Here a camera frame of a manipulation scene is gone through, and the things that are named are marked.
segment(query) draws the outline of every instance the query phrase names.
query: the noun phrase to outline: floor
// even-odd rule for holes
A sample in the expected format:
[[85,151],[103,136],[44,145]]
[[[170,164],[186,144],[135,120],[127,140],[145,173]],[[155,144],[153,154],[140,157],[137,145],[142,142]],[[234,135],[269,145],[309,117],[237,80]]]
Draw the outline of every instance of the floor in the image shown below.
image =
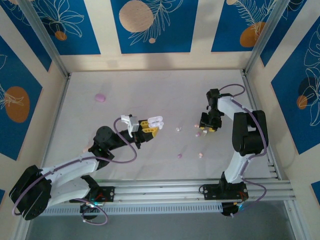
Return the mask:
[[[112,128],[120,115],[132,114],[139,120],[163,116],[163,129],[155,139],[142,144],[135,162],[111,163],[93,173],[94,178],[220,178],[234,153],[233,122],[225,116],[221,129],[199,137],[196,134],[202,131],[194,125],[199,123],[201,113],[207,111],[207,91],[232,83],[243,83],[239,70],[74,72],[44,166],[82,154],[83,149],[93,144],[96,130],[101,126]],[[240,90],[230,87],[223,92],[236,94]],[[106,101],[95,101],[97,93],[104,94]],[[250,107],[246,94],[238,96],[237,100]],[[127,126],[118,123],[117,127],[125,130]],[[118,161],[133,157],[129,147],[112,153]],[[267,157],[251,163],[245,176],[269,178]]]

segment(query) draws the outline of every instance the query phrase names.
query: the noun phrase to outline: metal extrusion bar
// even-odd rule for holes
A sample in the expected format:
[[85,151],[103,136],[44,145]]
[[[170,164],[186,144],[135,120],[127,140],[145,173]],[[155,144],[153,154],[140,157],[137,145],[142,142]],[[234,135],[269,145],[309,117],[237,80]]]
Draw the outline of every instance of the metal extrusion bar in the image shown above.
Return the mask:
[[62,110],[62,107],[64,105],[64,102],[65,102],[65,98],[66,98],[66,94],[67,94],[67,90],[68,90],[68,87],[69,87],[69,83],[70,83],[70,77],[69,76],[64,84],[64,87],[63,87],[63,91],[62,91],[62,94],[61,94],[61,98],[60,98],[60,101],[59,101],[59,105],[56,109],[56,112],[54,114],[54,121],[53,121],[53,125],[52,125],[52,129],[50,131],[50,137],[48,139],[48,142],[46,143],[45,145],[45,150],[44,150],[44,154],[43,154],[43,158],[42,158],[42,161],[41,161],[41,167],[44,165],[44,162],[47,158],[47,155],[48,155],[48,152],[49,152],[49,149],[50,149],[50,146],[51,146],[51,142],[54,138],[54,135],[55,135],[55,130],[56,130],[56,127],[57,127],[57,123],[58,123],[58,119],[60,117],[60,113],[61,113],[61,110]]
[[303,221],[303,217],[300,213],[300,208],[296,200],[283,201],[291,226],[296,239],[299,240],[311,240],[311,235],[308,230],[306,221]]
[[69,73],[63,61],[60,58],[60,55],[56,46],[51,40],[45,26],[42,24],[31,2],[29,0],[16,0],[16,1],[22,13],[24,14],[25,18],[28,20],[29,24],[31,25],[33,31],[35,32],[40,42],[42,43],[44,49],[49,54],[50,58],[55,62],[61,74],[65,77],[65,79],[67,79],[69,76]]
[[256,44],[253,47],[252,54],[249,58],[248,63],[245,66],[245,75],[247,76],[257,59],[260,57],[262,51],[264,50],[268,40],[270,39],[272,33],[274,32],[283,12],[286,10],[286,7],[288,6],[290,0],[273,0],[276,1],[274,8],[272,12],[270,13],[270,16],[268,20],[266,21],[266,24],[256,41]]
[[[261,104],[259,102],[259,98],[258,98],[258,94],[255,91],[255,88],[252,87],[252,82],[250,82],[248,80],[249,76],[245,76],[244,71],[241,72],[242,75],[242,80],[243,80],[243,84],[244,87],[246,89],[247,92],[247,96],[249,98],[249,102],[251,104],[251,108],[254,110],[258,110],[258,109],[262,109]],[[282,168],[279,167],[277,161],[276,161],[276,155],[273,151],[272,148],[272,142],[269,142],[269,146],[267,148],[267,156],[268,156],[268,160],[273,164],[274,168],[275,168],[275,173],[277,175],[277,177],[280,180],[285,180],[286,178],[286,174],[284,173],[284,171],[282,170]]]
[[[263,201],[295,200],[290,181],[255,179],[267,189]],[[220,212],[221,203],[234,202],[205,200],[199,193],[203,184],[216,184],[218,180],[139,180],[105,181],[101,186],[115,186],[114,202],[106,202],[104,209],[111,215],[119,214],[169,214]],[[248,201],[255,201],[263,193],[256,185],[247,184]],[[42,216],[78,215],[78,203],[63,203],[48,208]]]

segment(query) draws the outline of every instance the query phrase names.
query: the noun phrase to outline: pink object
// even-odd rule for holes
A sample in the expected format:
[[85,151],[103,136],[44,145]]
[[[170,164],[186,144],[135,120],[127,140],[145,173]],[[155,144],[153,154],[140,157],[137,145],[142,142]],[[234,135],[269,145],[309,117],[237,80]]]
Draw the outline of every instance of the pink object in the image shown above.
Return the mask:
[[98,93],[98,94],[95,95],[94,99],[97,102],[103,103],[106,100],[106,96],[103,95],[102,93]]

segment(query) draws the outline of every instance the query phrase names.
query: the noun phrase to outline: orange circle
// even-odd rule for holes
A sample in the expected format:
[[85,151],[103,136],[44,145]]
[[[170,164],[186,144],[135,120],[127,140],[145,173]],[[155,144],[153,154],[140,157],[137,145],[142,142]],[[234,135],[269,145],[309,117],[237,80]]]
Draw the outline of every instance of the orange circle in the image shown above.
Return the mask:
[[257,22],[256,24],[249,26],[244,30],[240,36],[240,44],[244,48],[252,48],[256,45],[258,37],[260,36],[262,29],[265,27],[265,22]]
[[6,91],[6,94],[14,97],[16,100],[23,98],[21,101],[19,101],[21,104],[14,102],[5,104],[5,111],[8,117],[16,123],[23,123],[25,120],[27,120],[30,111],[30,99],[28,93],[22,87],[13,86]]
[[308,99],[304,95],[299,96],[298,99],[296,100],[296,105],[301,110],[305,109],[307,107],[307,104],[308,104]]
[[67,40],[67,35],[63,31],[56,31],[54,33],[54,36],[56,37],[56,39],[58,39],[60,41]]

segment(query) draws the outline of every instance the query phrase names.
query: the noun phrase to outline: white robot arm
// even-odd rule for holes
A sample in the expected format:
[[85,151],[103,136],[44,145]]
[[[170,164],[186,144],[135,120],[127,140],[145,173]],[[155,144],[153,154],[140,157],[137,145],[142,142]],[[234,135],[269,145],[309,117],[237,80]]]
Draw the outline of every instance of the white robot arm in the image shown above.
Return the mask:
[[211,89],[206,94],[210,111],[203,112],[199,127],[209,127],[211,132],[222,127],[221,117],[227,115],[233,121],[232,145],[234,154],[228,168],[224,172],[227,183],[236,184],[242,180],[240,173],[247,160],[253,155],[260,154],[264,149],[264,143],[255,121],[256,118],[262,129],[265,142],[268,145],[268,131],[265,113],[261,110],[253,111],[237,103],[231,94],[220,94],[218,89]]
[[[118,132],[116,122],[127,124],[127,130]],[[113,202],[114,187],[100,187],[89,173],[105,167],[109,162],[130,163],[137,157],[136,147],[156,137],[163,127],[161,116],[138,121],[131,115],[121,116],[114,122],[115,132],[108,126],[100,127],[94,144],[82,155],[53,167],[38,169],[28,167],[9,193],[25,220],[39,216],[47,207],[73,199],[92,202]],[[132,160],[121,162],[112,160],[111,150],[129,145],[134,152]]]

